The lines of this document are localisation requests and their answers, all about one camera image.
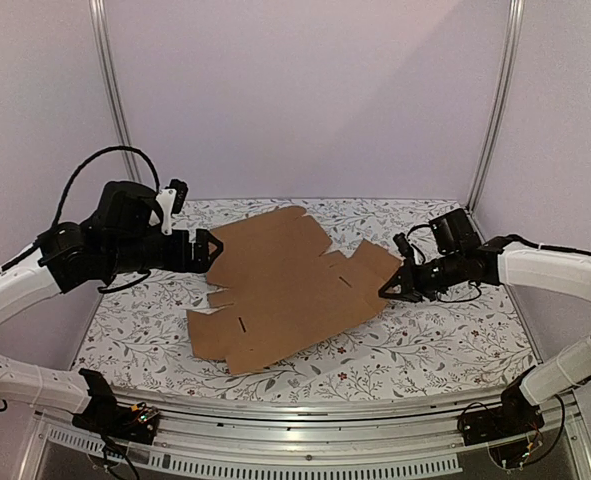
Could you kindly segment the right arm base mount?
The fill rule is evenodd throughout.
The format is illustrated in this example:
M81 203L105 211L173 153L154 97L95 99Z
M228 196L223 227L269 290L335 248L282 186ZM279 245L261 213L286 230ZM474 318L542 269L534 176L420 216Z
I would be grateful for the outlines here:
M521 469L542 445L544 418L539 407L525 399L516 382L502 392L500 400L496 407L481 402L467 406L457 419L457 429L466 446L521 435L521 440L489 449L491 460L501 469Z

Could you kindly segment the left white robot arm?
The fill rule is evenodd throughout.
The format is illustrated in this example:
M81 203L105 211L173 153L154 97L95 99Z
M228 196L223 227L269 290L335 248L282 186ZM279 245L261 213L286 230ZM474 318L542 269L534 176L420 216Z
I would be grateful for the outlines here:
M155 191L110 181L96 210L81 223L55 221L16 258L0 267L0 325L18 313L88 283L117 292L121 274L147 279L155 270L203 274L223 253L212 233L176 230L172 219L187 186L179 180ZM103 375L53 370L0 355L0 400L83 414L103 434L123 426L123 412Z

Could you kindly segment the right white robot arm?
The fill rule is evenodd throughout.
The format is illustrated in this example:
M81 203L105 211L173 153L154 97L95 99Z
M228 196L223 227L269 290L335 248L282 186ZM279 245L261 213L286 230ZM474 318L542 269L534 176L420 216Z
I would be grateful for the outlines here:
M591 303L591 251L535 243L517 234L482 241L469 216L455 209L426 223L438 258L419 264L408 235L394 242L403 257L398 270L379 289L383 299L435 301L461 283L534 287ZM512 436L527 424L531 409L591 378L591 335L520 376L502 394L503 406L492 427Z

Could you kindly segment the brown cardboard box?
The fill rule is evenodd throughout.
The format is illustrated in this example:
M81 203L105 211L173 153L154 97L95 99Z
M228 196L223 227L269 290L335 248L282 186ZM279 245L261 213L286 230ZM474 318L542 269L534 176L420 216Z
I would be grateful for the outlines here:
M258 372L376 317L380 288L402 262L367 240L351 256L331 248L300 206L217 227L223 253L206 275L212 313L190 311L192 353L231 374Z

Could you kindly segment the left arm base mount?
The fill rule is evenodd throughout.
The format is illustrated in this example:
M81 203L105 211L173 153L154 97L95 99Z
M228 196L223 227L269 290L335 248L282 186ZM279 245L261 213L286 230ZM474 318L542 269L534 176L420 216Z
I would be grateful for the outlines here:
M152 445L156 437L160 411L145 402L119 405L111 387L97 371L81 369L86 381L89 403L81 413L72 416L76 428L100 436Z

